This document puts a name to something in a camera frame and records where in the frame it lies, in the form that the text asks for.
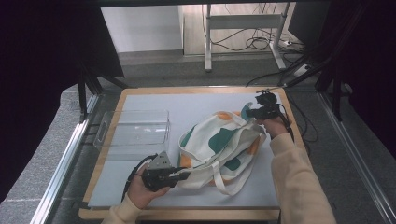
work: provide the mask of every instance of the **white metal frame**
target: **white metal frame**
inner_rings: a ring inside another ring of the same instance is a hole
[[[285,10],[282,14],[271,14],[271,15],[220,15],[211,16],[210,10],[211,5],[208,4],[206,8],[206,44],[205,44],[205,71],[212,71],[212,43],[210,41],[211,30],[221,29],[268,29],[276,28],[276,37],[274,41],[269,43],[271,51],[276,60],[276,64],[280,70],[286,69],[286,65],[279,54],[277,46],[279,45],[279,39],[282,35],[283,26],[285,20],[288,17],[290,2],[286,4]]]

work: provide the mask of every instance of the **beige sleeve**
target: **beige sleeve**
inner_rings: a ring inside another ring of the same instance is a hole
[[[282,224],[336,223],[304,149],[297,148],[288,133],[273,139],[272,173]]]
[[[102,224],[135,224],[141,210],[138,209],[125,194],[120,205],[112,206]]]

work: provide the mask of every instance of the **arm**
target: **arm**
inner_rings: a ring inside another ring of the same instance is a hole
[[[169,188],[163,188],[156,192],[152,192],[149,189],[146,189],[141,177],[146,167],[147,164],[143,165],[137,171],[136,176],[134,176],[134,179],[131,182],[131,186],[128,188],[128,192],[126,193],[124,200],[121,204],[110,208],[102,224],[135,224],[135,221],[142,209],[149,205],[151,200],[163,196],[169,190]]]
[[[272,172],[281,223],[336,223],[305,150],[294,145],[278,119],[260,120],[258,123],[263,124],[273,137]]]

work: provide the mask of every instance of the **person's left hand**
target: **person's left hand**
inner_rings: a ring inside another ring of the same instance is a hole
[[[144,209],[151,200],[163,196],[166,192],[169,191],[169,187],[162,188],[157,190],[156,192],[152,192],[149,189],[146,189],[145,184],[143,183],[141,175],[143,171],[147,168],[148,164],[144,164],[137,171],[136,175],[132,179],[131,186],[128,189],[128,197],[131,202],[139,209]]]

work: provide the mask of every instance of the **metal frame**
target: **metal frame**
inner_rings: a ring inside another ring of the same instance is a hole
[[[35,214],[33,215],[32,220],[30,221],[31,224],[41,224],[46,222],[50,210],[55,202],[56,196],[58,195],[61,185],[64,182],[64,178],[67,174],[70,164],[76,154],[82,136],[87,130],[92,111],[95,108],[98,99],[99,97],[97,95],[91,96],[88,102],[88,113],[90,113],[90,115],[83,122],[79,123],[76,126],[76,129],[73,131],[72,137],[67,144],[66,150],[61,157],[58,167],[56,168],[52,179],[50,180],[49,185],[44,193],[44,196],[41,199],[37,209],[35,210]]]
[[[257,29],[257,28],[276,28],[276,37],[274,41],[269,43],[271,51],[273,52],[279,70],[285,70],[286,65],[279,54],[278,46],[279,39],[282,35],[282,30],[288,17],[290,2],[286,4],[285,10],[282,14],[272,15],[225,15],[225,16],[210,16],[211,5],[208,4],[206,8],[206,43],[205,43],[205,71],[212,71],[212,52],[210,40],[211,30],[221,29]]]
[[[396,215],[393,211],[392,205],[390,204],[387,195],[385,194],[384,190],[382,190],[381,186],[378,184],[375,177],[371,173],[369,167],[359,153],[359,150],[349,136],[349,133],[347,132],[347,129],[345,128],[343,122],[339,121],[332,112],[332,103],[330,102],[327,94],[319,93],[318,97],[319,100],[322,102],[322,105],[325,108],[333,127],[335,128],[338,136],[340,137],[341,142],[346,147],[346,152],[348,153],[349,158],[352,160],[352,163],[355,165],[355,168],[358,171],[359,176],[361,177],[361,181],[369,191],[385,223],[396,223]]]

